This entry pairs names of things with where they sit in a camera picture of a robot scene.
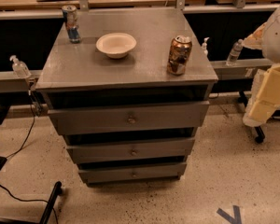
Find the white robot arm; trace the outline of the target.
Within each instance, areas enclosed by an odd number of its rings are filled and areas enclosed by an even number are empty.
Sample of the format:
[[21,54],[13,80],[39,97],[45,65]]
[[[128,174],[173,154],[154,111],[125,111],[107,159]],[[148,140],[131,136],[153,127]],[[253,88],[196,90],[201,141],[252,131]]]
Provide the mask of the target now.
[[265,72],[258,72],[253,80],[243,123],[257,127],[267,122],[280,107],[280,6],[270,18],[244,40],[244,46],[260,49],[262,56],[273,64]]

